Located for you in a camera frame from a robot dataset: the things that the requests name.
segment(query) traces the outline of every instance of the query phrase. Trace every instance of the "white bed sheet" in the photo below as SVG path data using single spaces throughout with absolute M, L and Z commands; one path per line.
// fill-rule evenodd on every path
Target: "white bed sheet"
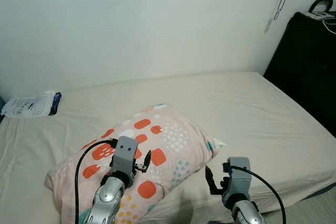
M 216 182 L 229 156 L 247 156 L 285 206 L 336 182 L 336 139 L 257 73 L 214 73 L 114 83 L 63 92 L 58 114 L 0 124 L 0 216 L 3 223 L 60 223 L 47 172 L 109 127 L 151 104 L 169 103 L 208 135 L 226 143 L 209 163 Z M 279 206 L 252 179 L 261 211 Z M 168 194 L 143 223 L 230 221 L 220 197 L 210 196 L 204 169 Z

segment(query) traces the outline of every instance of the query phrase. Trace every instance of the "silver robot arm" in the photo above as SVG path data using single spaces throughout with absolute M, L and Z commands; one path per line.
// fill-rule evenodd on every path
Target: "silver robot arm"
M 114 224 L 125 189 L 133 185 L 135 170 L 146 172 L 151 160 L 151 151 L 149 151 L 144 164 L 136 164 L 134 155 L 137 147 L 137 140 L 127 136 L 119 138 L 110 163 L 108 178 L 96 191 L 93 207 L 84 223 Z
M 230 166 L 239 166 L 250 170 L 250 162 L 246 157 L 230 157 L 227 163 L 223 163 L 223 170 L 229 173 L 220 182 L 222 189 L 217 189 L 213 180 L 213 174 L 209 167 L 205 167 L 205 177 L 209 184 L 210 194 L 221 195 L 224 206 L 231 210 L 235 224 L 266 224 L 259 213 L 257 205 L 250 200 L 248 190 L 251 183 L 251 175 L 240 170 L 230 169 Z

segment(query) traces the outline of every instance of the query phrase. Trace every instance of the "black cable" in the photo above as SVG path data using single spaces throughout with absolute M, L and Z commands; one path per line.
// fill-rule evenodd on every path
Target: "black cable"
M 278 193 L 275 191 L 275 189 L 266 181 L 264 180 L 262 177 L 260 177 L 258 174 L 251 172 L 248 169 L 239 167 L 239 166 L 230 166 L 231 169 L 236 169 L 236 170 L 240 170 L 242 172 L 246 172 L 249 173 L 253 176 L 255 176 L 256 178 L 258 178 L 259 180 L 261 180 L 266 186 L 268 186 L 269 189 L 271 189 L 271 191 L 274 193 L 275 197 L 277 197 L 279 204 L 280 204 L 280 208 L 281 208 L 281 213 L 282 213 L 282 223 L 286 224 L 286 213 L 285 213 L 285 207 L 283 206 L 282 200 L 280 198 L 280 196 L 278 195 Z
M 99 145 L 99 144 L 104 144 L 104 143 L 107 143 L 107 144 L 110 144 L 111 147 L 113 147 L 112 145 L 114 145 L 113 148 L 115 148 L 115 142 L 113 140 L 103 140 L 103 141 L 100 141 L 100 142 L 96 142 L 92 145 L 90 145 L 85 151 L 84 153 L 82 154 L 82 156 L 80 157 L 78 163 L 77 163 L 77 166 L 76 166 L 76 173 L 75 173 L 75 201 L 76 201 L 76 215 L 75 215 L 75 224 L 78 224 L 79 222 L 79 199 L 78 199 L 78 172 L 79 172 L 79 166 L 80 166 L 80 163 L 82 163 L 82 160 L 83 158 L 85 157 L 85 155 L 92 149 L 94 148 L 95 146 Z

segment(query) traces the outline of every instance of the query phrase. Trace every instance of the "bag handle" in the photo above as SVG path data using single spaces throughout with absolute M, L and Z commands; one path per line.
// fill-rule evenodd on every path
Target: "bag handle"
M 316 1 L 310 6 L 308 12 L 311 13 L 311 12 L 315 9 L 315 7 L 317 6 L 317 4 L 318 4 L 319 2 L 322 2 L 322 1 L 327 1 L 327 2 L 328 2 L 327 7 L 325 8 L 325 12 L 328 12 L 328 11 L 330 10 L 332 4 L 333 4 L 333 0 L 316 0 Z

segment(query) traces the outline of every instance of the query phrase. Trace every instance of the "pillow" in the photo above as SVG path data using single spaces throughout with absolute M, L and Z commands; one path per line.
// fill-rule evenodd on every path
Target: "pillow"
M 116 223 L 137 223 L 171 190 L 203 167 L 221 147 L 221 142 L 207 138 L 197 125 L 166 104 L 151 106 L 84 145 L 47 174 L 45 185 L 54 191 L 62 224 L 75 222 L 74 177 L 82 153 L 96 141 L 122 135 L 139 141 L 135 154 L 137 163 L 143 163 L 149 150 L 152 155 L 147 172 L 137 172 L 133 186 L 126 189 Z M 78 176 L 80 214 L 92 207 L 95 192 L 110 170 L 113 152 L 109 144 L 102 144 L 83 159 Z

